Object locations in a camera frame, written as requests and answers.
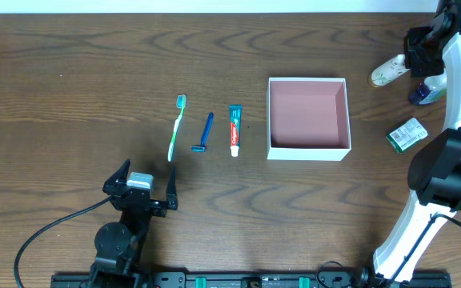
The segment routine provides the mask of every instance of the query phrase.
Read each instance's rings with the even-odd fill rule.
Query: blue bottle
[[[424,79],[419,87],[410,94],[408,101],[417,106],[432,104],[439,100],[447,91],[446,70],[442,75],[431,76]]]

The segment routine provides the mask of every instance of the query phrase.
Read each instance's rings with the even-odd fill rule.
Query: cable
[[[319,285],[323,286],[323,288],[330,288],[329,286],[325,285],[325,283],[323,283],[320,279],[319,279],[319,271],[321,271],[321,269],[323,269],[326,265],[328,264],[335,264],[339,267],[343,267],[343,265],[341,265],[341,263],[337,262],[337,261],[327,261],[327,262],[324,262],[318,269],[318,271],[316,271],[316,280],[318,281]],[[346,286],[343,286],[343,288],[348,288],[348,287],[351,287],[351,283],[346,285]]]
[[[401,262],[401,265],[398,267],[398,269],[396,270],[396,272],[394,273],[394,275],[392,276],[391,280],[389,280],[387,282],[387,284],[385,285],[385,287],[390,287],[391,284],[395,281],[395,279],[398,277],[399,273],[401,273],[401,270],[403,270],[405,264],[407,264],[408,260],[410,260],[410,258],[412,257],[412,254],[415,252],[415,250],[417,249],[417,247],[419,246],[419,244],[421,243],[421,241],[423,240],[424,236],[426,235],[426,233],[429,231],[430,227],[433,225],[433,223],[435,223],[435,221],[437,220],[437,218],[439,217],[442,217],[442,218],[445,218],[446,220],[448,220],[449,222],[457,225],[457,226],[460,226],[461,227],[461,222],[458,221],[458,220],[455,220],[447,215],[444,215],[444,214],[435,214],[433,216],[431,216],[430,218],[430,221],[428,221],[428,224],[426,225],[426,227],[424,227],[424,230],[423,232],[421,233],[421,235],[419,236],[419,238],[417,238],[417,241],[415,242],[415,244],[412,246],[412,249],[410,250],[410,252],[408,252],[408,255],[405,256],[405,258],[403,259],[403,261]]]
[[[102,200],[101,202],[93,205],[93,206],[90,206],[90,207],[88,207],[86,209],[78,211],[78,212],[76,212],[74,214],[68,215],[68,216],[66,216],[64,218],[58,219],[58,220],[52,222],[51,224],[49,224],[47,226],[44,226],[39,231],[35,232],[35,234],[33,234],[33,236],[31,236],[26,242],[24,242],[24,244],[22,244],[21,249],[19,250],[19,252],[17,252],[17,256],[15,256],[15,262],[14,262],[14,276],[15,276],[15,282],[17,283],[17,287],[18,288],[24,288],[24,286],[22,285],[21,276],[19,276],[19,261],[21,260],[22,253],[24,253],[24,250],[28,247],[28,245],[33,240],[36,239],[36,237],[38,237],[40,234],[44,233],[49,228],[60,224],[61,222],[67,221],[67,220],[72,219],[72,218],[74,218],[76,216],[79,216],[81,214],[85,214],[86,212],[92,211],[93,209],[95,209],[95,208],[101,206],[102,204],[110,201],[112,197],[113,196],[110,196],[110,197]]]

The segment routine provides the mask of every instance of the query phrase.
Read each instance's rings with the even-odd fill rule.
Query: box
[[[270,78],[267,159],[340,161],[351,150],[344,78]]]

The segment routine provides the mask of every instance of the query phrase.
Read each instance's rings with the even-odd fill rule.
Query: blue razor
[[[200,139],[200,146],[192,146],[191,150],[193,152],[205,152],[206,151],[206,142],[209,137],[209,131],[211,130],[211,125],[213,124],[213,112],[207,115],[206,127],[204,128],[204,133],[202,133],[202,138]]]

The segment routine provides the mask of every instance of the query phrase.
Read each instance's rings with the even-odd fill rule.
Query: toothpaste cap
[[[232,155],[232,157],[238,157],[238,152],[239,152],[239,146],[230,147],[230,155]]]

